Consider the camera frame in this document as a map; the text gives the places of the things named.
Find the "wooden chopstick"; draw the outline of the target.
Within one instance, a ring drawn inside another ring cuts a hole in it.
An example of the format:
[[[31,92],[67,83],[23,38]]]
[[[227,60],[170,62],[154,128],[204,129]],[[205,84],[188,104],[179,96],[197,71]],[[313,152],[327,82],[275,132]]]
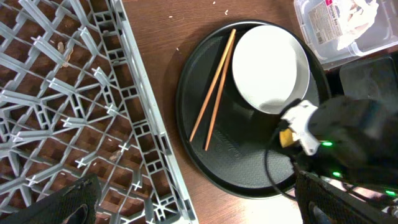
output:
[[[208,135],[207,135],[207,139],[206,139],[205,151],[207,151],[208,148],[209,148],[210,141],[211,141],[211,136],[212,136],[212,133],[213,133],[213,130],[214,130],[216,117],[217,117],[218,109],[219,109],[219,106],[220,106],[221,96],[222,96],[222,93],[223,93],[224,83],[225,83],[225,80],[226,80],[226,76],[227,76],[227,72],[228,72],[228,68],[229,68],[229,63],[230,63],[230,60],[231,60],[231,55],[232,55],[232,51],[233,51],[233,45],[234,44],[231,44],[231,47],[229,48],[228,54],[226,56],[226,61],[225,61],[224,65],[223,65],[223,72],[221,74],[220,85],[218,87],[218,92],[217,92],[215,105],[214,105],[214,108],[213,108],[211,121],[210,121],[210,126],[209,126],[209,130],[208,130]]]
[[[221,56],[221,59],[220,59],[220,61],[219,61],[218,66],[217,66],[215,75],[214,75],[214,77],[213,77],[213,79],[212,79],[211,85],[210,85],[210,87],[209,87],[209,89],[208,89],[208,91],[207,91],[207,94],[206,94],[205,99],[204,99],[204,101],[203,101],[203,104],[202,104],[202,106],[201,106],[200,112],[199,112],[199,114],[198,114],[198,116],[197,116],[197,119],[196,119],[196,121],[195,121],[194,127],[193,127],[193,129],[192,129],[192,132],[191,132],[191,135],[190,135],[190,138],[189,138],[189,141],[190,141],[190,142],[192,142],[192,140],[193,140],[193,138],[194,138],[194,136],[195,136],[195,133],[196,133],[196,131],[197,131],[197,129],[198,129],[198,126],[199,126],[199,124],[200,124],[200,121],[201,121],[201,119],[202,119],[202,117],[203,117],[203,114],[204,114],[204,112],[205,112],[205,110],[206,110],[206,107],[207,107],[208,102],[209,102],[209,100],[210,100],[211,94],[213,93],[214,87],[215,87],[216,82],[217,82],[217,80],[218,80],[218,77],[219,77],[219,75],[220,75],[221,69],[223,68],[223,65],[224,65],[224,63],[225,63],[225,61],[226,61],[227,54],[228,54],[228,52],[229,52],[229,50],[230,50],[230,48],[231,48],[231,45],[233,44],[233,40],[234,40],[235,34],[236,34],[236,29],[232,29],[232,31],[231,31],[231,33],[230,33],[230,35],[229,35],[227,44],[226,44],[226,46],[225,46],[225,48],[224,48],[224,52],[223,52],[223,54],[222,54],[222,56]]]

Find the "white napkin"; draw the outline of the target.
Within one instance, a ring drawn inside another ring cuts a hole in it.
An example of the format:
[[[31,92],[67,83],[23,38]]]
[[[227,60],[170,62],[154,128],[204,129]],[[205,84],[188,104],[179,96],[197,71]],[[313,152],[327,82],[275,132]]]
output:
[[[337,50],[342,50],[374,24],[379,4],[376,0],[342,0],[338,1],[337,7],[342,32],[338,38]]]

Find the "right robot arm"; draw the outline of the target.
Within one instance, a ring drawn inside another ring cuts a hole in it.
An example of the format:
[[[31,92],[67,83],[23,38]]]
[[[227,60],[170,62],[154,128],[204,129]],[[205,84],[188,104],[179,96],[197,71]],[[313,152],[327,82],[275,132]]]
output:
[[[397,113],[372,99],[339,96],[315,106],[295,100],[280,118],[298,168],[397,197]]]

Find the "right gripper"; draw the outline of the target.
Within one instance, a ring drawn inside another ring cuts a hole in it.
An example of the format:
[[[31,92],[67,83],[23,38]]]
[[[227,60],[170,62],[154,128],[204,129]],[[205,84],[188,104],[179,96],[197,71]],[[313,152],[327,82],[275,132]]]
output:
[[[319,140],[308,129],[310,118],[317,109],[318,107],[310,101],[303,100],[291,106],[281,117],[282,121],[288,123],[287,127],[282,128],[281,131],[290,128],[295,133],[295,143],[299,142],[303,151],[308,156],[315,155],[320,145]]]

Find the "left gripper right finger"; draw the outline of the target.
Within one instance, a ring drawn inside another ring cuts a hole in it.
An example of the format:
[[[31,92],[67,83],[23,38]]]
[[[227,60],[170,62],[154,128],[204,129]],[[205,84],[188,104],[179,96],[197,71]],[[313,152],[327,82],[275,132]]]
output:
[[[378,210],[321,178],[294,166],[295,196],[304,223],[397,223],[397,218]],[[343,181],[380,193],[397,193],[397,168],[349,169]]]

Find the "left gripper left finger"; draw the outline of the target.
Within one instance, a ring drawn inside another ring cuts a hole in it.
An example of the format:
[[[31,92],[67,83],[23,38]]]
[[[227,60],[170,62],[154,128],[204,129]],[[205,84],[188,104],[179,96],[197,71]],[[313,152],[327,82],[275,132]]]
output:
[[[101,197],[96,174],[88,174],[37,203],[1,220],[4,224],[94,223]]]

